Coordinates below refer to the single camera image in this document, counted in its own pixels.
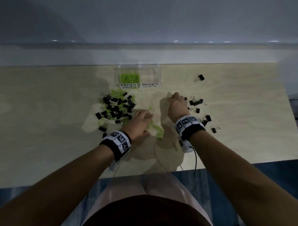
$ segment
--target wristband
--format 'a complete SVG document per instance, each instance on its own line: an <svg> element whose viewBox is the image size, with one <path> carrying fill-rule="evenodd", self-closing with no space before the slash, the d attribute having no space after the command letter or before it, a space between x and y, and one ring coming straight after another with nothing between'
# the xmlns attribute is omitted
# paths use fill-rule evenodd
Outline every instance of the wristband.
<svg viewBox="0 0 298 226"><path fill-rule="evenodd" d="M101 144L108 146L112 150L117 162L130 150L131 139L126 132L115 130L106 136L99 145Z"/></svg>
<svg viewBox="0 0 298 226"><path fill-rule="evenodd" d="M177 120L175 123L176 132L182 140L188 140L195 132L205 130L204 125L199 122L196 117L185 115Z"/></svg>

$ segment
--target right hand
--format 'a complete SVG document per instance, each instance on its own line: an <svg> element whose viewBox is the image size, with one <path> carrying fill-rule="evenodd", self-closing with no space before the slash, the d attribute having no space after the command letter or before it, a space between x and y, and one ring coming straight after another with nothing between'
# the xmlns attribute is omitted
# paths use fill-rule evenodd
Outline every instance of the right hand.
<svg viewBox="0 0 298 226"><path fill-rule="evenodd" d="M174 93L171 98L168 98L170 102L168 116L173 123L176 123L178 119L185 115L189 115L189 110L183 96L179 93Z"/></svg>

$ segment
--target wooden table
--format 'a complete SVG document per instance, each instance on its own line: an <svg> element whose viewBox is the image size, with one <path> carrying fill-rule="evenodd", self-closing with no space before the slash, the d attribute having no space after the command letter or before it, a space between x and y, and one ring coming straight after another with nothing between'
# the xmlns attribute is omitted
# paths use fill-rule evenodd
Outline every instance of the wooden table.
<svg viewBox="0 0 298 226"><path fill-rule="evenodd" d="M31 185L99 144L102 132L95 113L101 93L117 88L114 68L0 68L0 188ZM161 88L130 94L136 95L136 108L153 104L153 120L165 130L163 139L157 140L152 130L117 170L106 170L101 177L194 169L194 153L183 154L167 117L166 97L174 92L204 99L207 106L192 114L209 114L207 131L219 126L212 135L249 162L298 158L297 127L276 64L161 65L161 70ZM199 74L205 80L194 83ZM110 124L108 132L116 128ZM197 168L204 168L200 159Z"/></svg>

